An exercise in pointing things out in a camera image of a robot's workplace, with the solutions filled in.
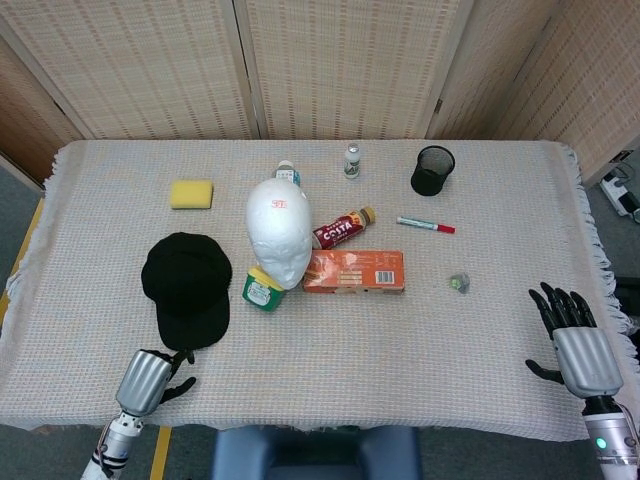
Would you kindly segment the white power strip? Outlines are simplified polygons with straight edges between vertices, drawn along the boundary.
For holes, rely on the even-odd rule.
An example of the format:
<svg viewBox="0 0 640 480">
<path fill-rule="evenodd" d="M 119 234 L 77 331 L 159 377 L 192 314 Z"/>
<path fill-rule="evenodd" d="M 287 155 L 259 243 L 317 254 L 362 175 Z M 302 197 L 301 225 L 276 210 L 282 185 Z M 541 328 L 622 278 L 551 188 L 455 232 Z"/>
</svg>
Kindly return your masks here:
<svg viewBox="0 0 640 480">
<path fill-rule="evenodd" d="M 619 216 L 629 217 L 640 224 L 640 200 L 622 184 L 619 177 L 608 173 L 600 180 L 599 186 Z"/>
</svg>

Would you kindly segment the green jar yellow lid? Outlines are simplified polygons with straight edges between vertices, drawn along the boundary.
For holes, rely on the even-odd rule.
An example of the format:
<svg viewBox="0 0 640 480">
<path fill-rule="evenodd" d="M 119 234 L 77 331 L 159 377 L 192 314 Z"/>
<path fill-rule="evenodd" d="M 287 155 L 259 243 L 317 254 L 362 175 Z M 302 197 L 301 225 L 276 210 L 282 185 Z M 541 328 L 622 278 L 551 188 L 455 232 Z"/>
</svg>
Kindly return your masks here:
<svg viewBox="0 0 640 480">
<path fill-rule="evenodd" d="M 247 272 L 242 297 L 255 307 L 271 312 L 284 298 L 286 291 L 260 266 L 253 266 Z"/>
</svg>

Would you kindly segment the orange cardboard box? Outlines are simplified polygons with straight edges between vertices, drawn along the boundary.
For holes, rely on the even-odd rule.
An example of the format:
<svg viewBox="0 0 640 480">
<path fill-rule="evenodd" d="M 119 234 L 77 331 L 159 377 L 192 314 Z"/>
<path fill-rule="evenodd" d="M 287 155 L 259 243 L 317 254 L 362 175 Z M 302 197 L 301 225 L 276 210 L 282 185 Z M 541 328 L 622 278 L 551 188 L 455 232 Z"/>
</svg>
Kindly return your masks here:
<svg viewBox="0 0 640 480">
<path fill-rule="evenodd" d="M 313 250 L 302 288 L 307 293 L 402 293 L 404 254 L 392 250 Z"/>
</svg>

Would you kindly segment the white foam mannequin head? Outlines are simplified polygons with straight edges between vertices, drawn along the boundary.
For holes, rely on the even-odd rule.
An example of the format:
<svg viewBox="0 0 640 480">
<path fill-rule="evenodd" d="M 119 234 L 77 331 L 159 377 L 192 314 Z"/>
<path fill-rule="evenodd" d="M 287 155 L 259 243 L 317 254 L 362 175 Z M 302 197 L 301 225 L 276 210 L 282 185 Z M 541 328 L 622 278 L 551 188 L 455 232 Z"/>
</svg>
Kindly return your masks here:
<svg viewBox="0 0 640 480">
<path fill-rule="evenodd" d="M 259 266 L 281 288 L 295 288 L 312 251 L 311 205 L 301 188 L 279 178 L 261 182 L 249 194 L 245 223 Z"/>
</svg>

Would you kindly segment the Costa coffee bottle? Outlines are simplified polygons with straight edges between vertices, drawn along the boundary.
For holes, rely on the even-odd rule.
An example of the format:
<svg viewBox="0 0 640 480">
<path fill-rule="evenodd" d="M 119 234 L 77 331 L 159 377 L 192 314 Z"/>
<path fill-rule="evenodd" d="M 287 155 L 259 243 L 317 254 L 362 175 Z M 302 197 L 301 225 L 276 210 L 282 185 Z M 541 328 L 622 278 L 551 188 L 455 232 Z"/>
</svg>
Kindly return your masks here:
<svg viewBox="0 0 640 480">
<path fill-rule="evenodd" d="M 313 230 L 312 248 L 317 250 L 332 249 L 338 244 L 362 233 L 375 221 L 375 211 L 369 206 L 350 211 L 328 224 L 315 228 Z"/>
</svg>

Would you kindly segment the small white drink bottle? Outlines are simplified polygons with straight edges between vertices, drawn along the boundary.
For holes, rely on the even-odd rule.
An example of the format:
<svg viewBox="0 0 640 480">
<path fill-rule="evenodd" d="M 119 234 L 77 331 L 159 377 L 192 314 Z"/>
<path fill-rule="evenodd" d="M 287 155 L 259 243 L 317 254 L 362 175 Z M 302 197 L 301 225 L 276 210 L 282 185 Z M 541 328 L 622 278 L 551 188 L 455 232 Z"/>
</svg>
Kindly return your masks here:
<svg viewBox="0 0 640 480">
<path fill-rule="evenodd" d="M 357 178 L 360 174 L 361 151 L 357 143 L 350 143 L 344 154 L 344 175 L 348 179 Z"/>
</svg>

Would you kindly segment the white woven tablecloth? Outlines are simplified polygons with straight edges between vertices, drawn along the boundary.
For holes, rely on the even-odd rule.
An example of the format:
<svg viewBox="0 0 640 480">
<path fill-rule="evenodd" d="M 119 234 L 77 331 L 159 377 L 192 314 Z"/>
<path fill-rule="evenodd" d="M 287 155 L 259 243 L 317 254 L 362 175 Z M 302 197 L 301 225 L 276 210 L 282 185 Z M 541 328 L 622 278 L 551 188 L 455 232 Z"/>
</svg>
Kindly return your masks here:
<svg viewBox="0 0 640 480">
<path fill-rule="evenodd" d="M 177 380 L 196 378 L 151 416 L 158 425 L 299 429 L 454 426 L 550 441 L 582 439 L 583 403 L 537 378 L 527 359 L 556 358 L 529 291 L 580 293 L 624 378 L 618 401 L 640 422 L 640 370 L 629 322 L 597 238 L 577 157 L 549 141 L 450 141 L 443 191 L 417 195 L 421 140 L 365 141 L 360 176 L 342 171 L 340 141 L 76 141 L 56 157 L 40 223 L 0 336 L 0 425 L 102 425 L 133 354 L 161 349 L 141 271 L 174 232 L 214 238 L 229 257 L 230 324 Z M 394 293 L 289 292 L 272 312 L 242 288 L 255 256 L 245 227 L 250 191 L 276 164 L 301 174 L 315 224 L 372 207 L 353 250 L 404 254 Z M 209 209 L 174 210 L 171 184 L 210 180 Z M 454 234 L 396 223 L 453 226 Z M 460 294 L 449 278 L 470 277 Z"/>
</svg>

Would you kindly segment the yellow sponge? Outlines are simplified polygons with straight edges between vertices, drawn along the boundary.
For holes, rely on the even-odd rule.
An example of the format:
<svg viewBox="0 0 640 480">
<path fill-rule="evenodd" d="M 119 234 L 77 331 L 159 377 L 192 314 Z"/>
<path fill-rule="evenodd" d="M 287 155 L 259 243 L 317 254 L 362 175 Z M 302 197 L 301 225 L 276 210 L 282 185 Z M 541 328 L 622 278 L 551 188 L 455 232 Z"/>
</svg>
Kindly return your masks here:
<svg viewBox="0 0 640 480">
<path fill-rule="evenodd" d="M 177 180 L 171 184 L 169 205 L 174 210 L 209 209 L 213 191 L 210 180 Z"/>
</svg>

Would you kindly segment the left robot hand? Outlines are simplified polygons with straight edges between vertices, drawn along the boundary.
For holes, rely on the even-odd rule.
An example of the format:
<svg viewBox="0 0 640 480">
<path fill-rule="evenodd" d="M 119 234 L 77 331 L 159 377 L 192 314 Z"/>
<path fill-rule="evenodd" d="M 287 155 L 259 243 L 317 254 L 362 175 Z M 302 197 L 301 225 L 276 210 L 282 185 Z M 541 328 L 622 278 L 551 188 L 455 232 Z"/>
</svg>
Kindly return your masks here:
<svg viewBox="0 0 640 480">
<path fill-rule="evenodd" d="M 157 350 L 138 350 L 116 394 L 121 410 L 132 417 L 147 417 L 159 405 L 187 393 L 195 385 L 195 377 L 187 378 L 176 387 L 168 387 L 184 361 L 194 364 L 194 353 L 183 350 L 169 355 Z"/>
</svg>

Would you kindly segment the black mesh pen holder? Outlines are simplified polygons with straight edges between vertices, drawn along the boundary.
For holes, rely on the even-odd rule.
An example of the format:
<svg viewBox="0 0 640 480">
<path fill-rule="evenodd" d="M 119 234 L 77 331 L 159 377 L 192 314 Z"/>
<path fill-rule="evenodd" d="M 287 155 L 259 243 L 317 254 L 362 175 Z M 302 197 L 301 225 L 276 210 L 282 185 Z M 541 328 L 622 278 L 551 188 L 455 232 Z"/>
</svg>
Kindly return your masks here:
<svg viewBox="0 0 640 480">
<path fill-rule="evenodd" d="M 427 146 L 417 156 L 411 187 L 421 196 L 436 196 L 454 168 L 455 158 L 448 149 L 439 145 Z"/>
</svg>

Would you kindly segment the wicker folding screen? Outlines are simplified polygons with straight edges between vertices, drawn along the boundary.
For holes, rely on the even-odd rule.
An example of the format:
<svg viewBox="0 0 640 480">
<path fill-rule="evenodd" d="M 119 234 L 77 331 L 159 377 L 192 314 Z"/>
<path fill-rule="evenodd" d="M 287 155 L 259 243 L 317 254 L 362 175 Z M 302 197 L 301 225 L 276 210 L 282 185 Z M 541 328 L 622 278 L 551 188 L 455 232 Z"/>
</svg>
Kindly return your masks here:
<svg viewBox="0 0 640 480">
<path fill-rule="evenodd" d="M 640 148 L 640 0 L 0 0 L 0 157 L 82 139 Z"/>
</svg>

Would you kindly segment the red capped marker pen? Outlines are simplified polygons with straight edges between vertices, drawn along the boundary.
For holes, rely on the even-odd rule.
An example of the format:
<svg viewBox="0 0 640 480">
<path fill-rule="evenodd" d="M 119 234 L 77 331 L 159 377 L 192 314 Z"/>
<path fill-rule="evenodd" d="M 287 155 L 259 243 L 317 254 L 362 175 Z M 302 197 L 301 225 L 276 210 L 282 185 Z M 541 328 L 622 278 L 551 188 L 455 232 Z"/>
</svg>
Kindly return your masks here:
<svg viewBox="0 0 640 480">
<path fill-rule="evenodd" d="M 456 232 L 456 229 L 453 226 L 433 223 L 433 222 L 424 221 L 424 220 L 406 218 L 402 216 L 398 216 L 396 218 L 396 223 L 399 225 L 405 225 L 405 226 L 410 226 L 410 227 L 415 227 L 415 228 L 420 228 L 420 229 L 425 229 L 430 231 L 437 231 L 437 232 L 446 233 L 446 234 L 454 234 Z"/>
</svg>

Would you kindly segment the clear water bottle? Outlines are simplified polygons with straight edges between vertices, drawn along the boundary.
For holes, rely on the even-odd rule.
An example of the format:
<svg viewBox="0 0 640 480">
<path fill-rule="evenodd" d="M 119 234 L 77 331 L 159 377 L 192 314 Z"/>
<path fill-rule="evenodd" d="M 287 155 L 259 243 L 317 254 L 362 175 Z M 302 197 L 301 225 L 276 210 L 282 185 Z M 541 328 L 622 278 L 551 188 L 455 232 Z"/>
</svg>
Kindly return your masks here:
<svg viewBox="0 0 640 480">
<path fill-rule="evenodd" d="M 298 187 L 301 186 L 300 173 L 294 163 L 289 160 L 282 160 L 278 163 L 274 170 L 273 177 L 275 179 L 287 180 Z"/>
</svg>

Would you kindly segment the black baseball cap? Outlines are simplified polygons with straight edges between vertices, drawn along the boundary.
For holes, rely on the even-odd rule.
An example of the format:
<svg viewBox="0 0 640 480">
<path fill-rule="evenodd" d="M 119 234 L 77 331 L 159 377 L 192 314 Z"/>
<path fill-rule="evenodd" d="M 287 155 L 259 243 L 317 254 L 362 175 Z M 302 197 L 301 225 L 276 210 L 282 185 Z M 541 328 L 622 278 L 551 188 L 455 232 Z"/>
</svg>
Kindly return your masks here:
<svg viewBox="0 0 640 480">
<path fill-rule="evenodd" d="M 232 276 L 229 258 L 209 236 L 176 232 L 151 248 L 141 282 L 155 303 L 158 331 L 167 348 L 199 350 L 224 337 Z"/>
</svg>

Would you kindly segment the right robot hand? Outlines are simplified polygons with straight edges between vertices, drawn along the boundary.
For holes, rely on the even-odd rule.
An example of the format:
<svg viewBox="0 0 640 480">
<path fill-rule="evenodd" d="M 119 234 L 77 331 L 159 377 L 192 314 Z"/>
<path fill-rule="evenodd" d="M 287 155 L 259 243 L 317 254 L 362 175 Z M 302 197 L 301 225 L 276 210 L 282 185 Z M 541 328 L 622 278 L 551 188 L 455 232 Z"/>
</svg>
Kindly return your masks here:
<svg viewBox="0 0 640 480">
<path fill-rule="evenodd" d="M 613 397 L 624 381 L 603 329 L 599 328 L 587 301 L 577 292 L 553 288 L 546 282 L 529 291 L 556 355 L 551 370 L 527 359 L 527 368 L 538 378 L 563 385 L 580 399 Z"/>
</svg>

